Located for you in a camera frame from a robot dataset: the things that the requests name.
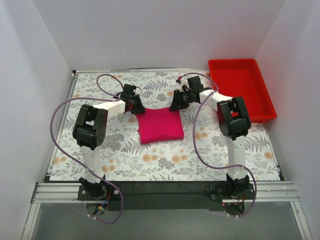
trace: white wall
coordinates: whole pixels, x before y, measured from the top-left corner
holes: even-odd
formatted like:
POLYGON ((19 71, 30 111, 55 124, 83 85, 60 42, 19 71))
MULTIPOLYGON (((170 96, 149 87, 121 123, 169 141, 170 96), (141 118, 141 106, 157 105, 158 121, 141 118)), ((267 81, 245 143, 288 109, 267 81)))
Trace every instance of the white wall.
POLYGON ((33 0, 72 70, 254 58, 284 0, 33 0))
POLYGON ((277 113, 268 128, 281 170, 320 239, 320 1, 286 0, 256 59, 277 113))
POLYGON ((17 240, 49 164, 49 121, 71 72, 32 0, 0 0, 0 33, 0 239, 17 240))

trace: cable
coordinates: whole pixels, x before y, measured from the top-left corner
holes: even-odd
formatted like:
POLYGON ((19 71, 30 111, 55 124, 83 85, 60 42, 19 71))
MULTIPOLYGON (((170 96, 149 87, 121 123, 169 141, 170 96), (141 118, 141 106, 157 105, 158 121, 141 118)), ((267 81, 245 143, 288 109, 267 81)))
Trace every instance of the cable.
POLYGON ((193 139, 193 146, 194 146, 194 150, 195 150, 195 154, 197 155, 197 157, 199 158, 199 160, 204 164, 206 165, 208 168, 211 168, 211 169, 215 169, 215 170, 222 170, 222 169, 229 169, 229 168, 234 168, 234 167, 240 167, 240 168, 243 168, 245 169, 252 177, 252 180, 253 180, 253 184, 254 184, 254 196, 253 196, 253 200, 252 200, 252 203, 250 205, 250 207, 248 208, 247 211, 245 211, 243 214, 239 215, 239 216, 232 216, 232 217, 243 217, 245 215, 247 215, 251 209, 253 208, 254 204, 255 204, 255 201, 256 201, 256 198, 257 198, 257 182, 256 182, 256 179, 254 177, 254 175, 252 174, 252 172, 250 171, 249 168, 247 168, 246 166, 243 166, 241 164, 234 164, 234 165, 229 165, 229 166, 222 166, 222 167, 218 167, 218 166, 211 166, 209 165, 208 163, 206 163, 203 158, 200 156, 199 154, 199 151, 198 151, 198 148, 197 148, 197 144, 196 144, 196 123, 197 123, 197 119, 198 119, 198 115, 200 113, 200 110, 201 108, 203 107, 203 105, 205 104, 205 102, 211 97, 211 95, 213 95, 215 92, 211 92, 204 100, 203 102, 200 104, 198 110, 196 111, 196 114, 195 114, 195 117, 194 117, 194 122, 193 122, 193 128, 192 128, 192 139, 193 139))
POLYGON ((114 97, 114 98, 116 98, 116 99, 120 99, 120 97, 117 96, 116 94, 112 94, 112 93, 110 93, 110 92, 107 92, 106 90, 104 90, 104 89, 100 86, 100 84, 99 84, 99 78, 101 78, 101 77, 103 77, 103 76, 109 76, 109 77, 114 78, 115 80, 117 80, 117 81, 120 83, 121 88, 124 88, 124 85, 122 84, 122 82, 121 82, 118 78, 116 78, 115 76, 113 76, 113 75, 111 75, 111 74, 108 74, 108 73, 100 74, 100 75, 96 78, 96 85, 98 86, 98 88, 99 88, 102 92, 104 92, 105 94, 108 94, 108 95, 110 95, 110 96, 112 96, 112 97, 114 97))
POLYGON ((200 75, 200 76, 202 76, 202 77, 205 77, 205 78, 208 79, 210 82, 212 82, 213 85, 215 86, 215 90, 214 90, 214 91, 215 91, 215 92, 218 92, 218 91, 219 91, 219 87, 218 87, 218 85, 215 83, 215 81, 213 81, 210 77, 208 77, 208 76, 206 76, 206 75, 204 75, 204 74, 202 74, 202 73, 189 72, 189 73, 186 73, 186 74, 180 76, 180 77, 179 77, 179 80, 181 80, 183 77, 185 77, 185 76, 187 76, 187 75, 191 75, 191 74, 196 74, 196 75, 200 75))
POLYGON ((109 99, 101 99, 101 98, 92 98, 92 97, 75 97, 75 98, 71 98, 71 99, 68 99, 66 101, 64 101, 63 103, 61 103, 53 112, 52 114, 52 117, 51 117, 51 122, 50 122, 50 135, 51 135, 51 138, 52 138, 52 141, 54 143, 54 145, 62 152, 64 153, 66 156, 68 156, 69 158, 71 158, 72 160, 76 161, 78 164, 80 164, 82 167, 84 167, 86 170, 88 170, 93 176, 95 176, 96 178, 100 179, 101 181, 105 182, 106 184, 112 186, 113 188, 115 188, 116 190, 118 190, 119 192, 119 196, 120 196, 120 200, 121 200, 121 208, 120 208, 120 212, 119 212, 119 215, 115 218, 115 220, 113 221, 106 221, 104 219, 101 219, 101 218, 98 218, 98 217, 95 217, 91 214, 89 214, 90 217, 100 221, 100 222, 103 222, 105 224, 114 224, 116 221, 119 220, 123 210, 124 210, 124 197, 120 191, 120 189, 114 185, 112 182, 109 182, 105 179, 103 179, 102 177, 98 176, 97 174, 95 174, 91 169, 88 168, 87 165, 85 165, 83 162, 81 162, 80 160, 76 159, 75 157, 71 156, 69 153, 67 153, 65 150, 63 150, 59 144, 57 143, 56 139, 55 139, 55 136, 54 136, 54 130, 53 130, 53 125, 54 125, 54 119, 55 119, 55 116, 58 112, 58 110, 63 106, 65 105, 66 103, 68 102, 71 102, 71 101, 74 101, 74 100, 94 100, 94 101, 103 101, 103 102, 112 102, 112 100, 109 100, 109 99))

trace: pink cloth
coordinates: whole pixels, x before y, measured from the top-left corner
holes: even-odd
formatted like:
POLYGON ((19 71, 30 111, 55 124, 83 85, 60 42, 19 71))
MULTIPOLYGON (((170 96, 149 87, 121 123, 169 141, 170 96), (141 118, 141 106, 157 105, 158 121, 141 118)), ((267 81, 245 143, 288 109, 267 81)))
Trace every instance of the pink cloth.
POLYGON ((169 111, 169 107, 145 110, 145 113, 136 115, 141 144, 184 138, 185 133, 179 111, 169 111))

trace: red container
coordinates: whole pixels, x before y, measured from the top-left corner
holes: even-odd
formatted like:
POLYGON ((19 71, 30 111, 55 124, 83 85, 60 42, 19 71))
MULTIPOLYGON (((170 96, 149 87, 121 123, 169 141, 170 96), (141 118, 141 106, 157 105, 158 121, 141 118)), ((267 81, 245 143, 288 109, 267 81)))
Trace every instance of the red container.
POLYGON ((256 60, 212 59, 208 64, 219 93, 243 97, 252 123, 266 123, 277 117, 256 60))

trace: floral tablecloth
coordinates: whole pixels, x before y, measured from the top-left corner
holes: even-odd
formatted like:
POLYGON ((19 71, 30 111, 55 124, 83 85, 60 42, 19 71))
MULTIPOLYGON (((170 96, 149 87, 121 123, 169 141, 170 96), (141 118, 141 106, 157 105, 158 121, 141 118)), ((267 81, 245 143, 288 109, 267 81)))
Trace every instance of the floral tablecloth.
MULTIPOLYGON (((141 100, 146 108, 169 107, 173 91, 178 88, 175 80, 186 72, 117 72, 113 73, 123 84, 133 84, 142 89, 141 100)), ((73 91, 75 97, 107 98, 96 85, 98 73, 80 73, 73 91)), ((106 91, 121 92, 117 81, 110 77, 100 79, 106 91)), ((202 79, 205 87, 210 82, 202 79)), ((82 160, 80 148, 72 137, 72 130, 81 105, 99 104, 88 100, 70 103, 59 144, 68 153, 82 160)), ((226 171, 214 170, 203 165, 195 154, 192 127, 199 107, 192 103, 180 111, 184 139, 151 144, 140 144, 138 121, 130 112, 112 117, 107 122, 106 136, 101 146, 102 169, 110 181, 221 181, 226 171)), ((204 106, 197 120, 197 146, 203 159, 214 166, 228 164, 225 137, 221 134, 216 112, 204 106)), ((274 157, 262 124, 252 124, 245 144, 246 165, 257 180, 280 180, 274 157)), ((59 150, 56 153, 51 181, 77 181, 83 177, 82 166, 59 150)))

